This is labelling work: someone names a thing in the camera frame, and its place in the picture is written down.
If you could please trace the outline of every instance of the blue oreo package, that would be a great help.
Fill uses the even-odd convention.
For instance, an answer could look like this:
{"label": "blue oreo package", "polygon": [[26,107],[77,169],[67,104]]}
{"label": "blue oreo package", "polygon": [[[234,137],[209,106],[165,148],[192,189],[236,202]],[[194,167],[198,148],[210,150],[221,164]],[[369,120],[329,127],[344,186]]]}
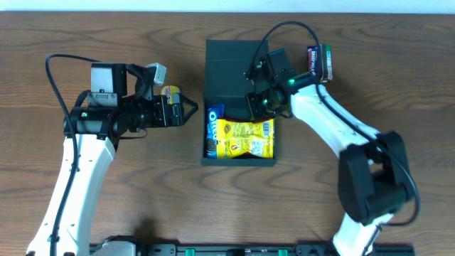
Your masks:
{"label": "blue oreo package", "polygon": [[216,159],[216,120],[225,114],[225,105],[216,104],[208,108],[207,111],[207,138],[205,138],[205,150],[209,159]]}

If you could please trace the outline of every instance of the yellow snack bag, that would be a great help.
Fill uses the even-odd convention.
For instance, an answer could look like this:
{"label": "yellow snack bag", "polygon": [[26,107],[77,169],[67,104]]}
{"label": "yellow snack bag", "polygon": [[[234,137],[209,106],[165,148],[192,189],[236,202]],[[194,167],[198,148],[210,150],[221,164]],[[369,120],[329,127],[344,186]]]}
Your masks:
{"label": "yellow snack bag", "polygon": [[265,159],[273,158],[274,120],[260,123],[218,119],[217,159],[231,159],[250,153]]}

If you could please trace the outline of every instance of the wood grain surface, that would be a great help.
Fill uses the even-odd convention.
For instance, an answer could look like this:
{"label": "wood grain surface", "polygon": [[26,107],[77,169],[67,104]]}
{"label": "wood grain surface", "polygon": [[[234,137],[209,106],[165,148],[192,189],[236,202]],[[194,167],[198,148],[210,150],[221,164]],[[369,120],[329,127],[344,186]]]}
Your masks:
{"label": "wood grain surface", "polygon": [[[137,12],[0,13],[0,255],[25,254],[60,170],[63,113],[46,77],[48,54],[163,63],[166,84],[202,106],[205,40],[260,39],[285,20],[308,23],[333,46],[332,96],[367,124],[393,129],[406,141],[422,213],[414,225],[387,228],[378,240],[411,242],[418,255],[453,255],[455,16]],[[305,31],[279,29],[269,44],[287,47],[304,68],[311,44]],[[55,59],[52,71],[68,105],[90,88],[87,63]],[[184,127],[153,129],[119,145],[92,242],[117,234],[192,243],[333,237],[343,217],[338,161],[315,132],[297,119],[281,119],[274,168],[202,167],[203,115],[200,110]]]}

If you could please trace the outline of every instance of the black box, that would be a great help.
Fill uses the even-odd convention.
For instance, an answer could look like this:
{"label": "black box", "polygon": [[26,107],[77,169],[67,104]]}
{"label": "black box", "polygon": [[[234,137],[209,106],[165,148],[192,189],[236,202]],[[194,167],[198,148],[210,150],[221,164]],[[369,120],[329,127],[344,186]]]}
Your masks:
{"label": "black box", "polygon": [[[207,109],[211,105],[225,104],[225,117],[240,121],[251,119],[245,95],[255,90],[247,81],[247,71],[253,54],[260,41],[207,40],[205,50],[205,87],[204,87],[204,137],[203,166],[273,166],[277,162],[277,121],[274,121],[274,158],[248,159],[209,159],[206,157],[205,138],[207,137]],[[258,57],[268,52],[264,42]],[[268,86],[266,82],[257,83],[260,92]]]}

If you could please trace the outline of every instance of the green connector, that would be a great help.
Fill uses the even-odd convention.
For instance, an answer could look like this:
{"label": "green connector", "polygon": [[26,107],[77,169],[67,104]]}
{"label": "green connector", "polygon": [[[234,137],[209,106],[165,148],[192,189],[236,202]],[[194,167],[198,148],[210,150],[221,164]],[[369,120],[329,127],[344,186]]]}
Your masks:
{"label": "green connector", "polygon": [[278,250],[278,256],[287,256],[287,250]]}
{"label": "green connector", "polygon": [[185,256],[194,256],[195,254],[196,254],[196,250],[194,250],[194,249],[186,249],[185,250]]}

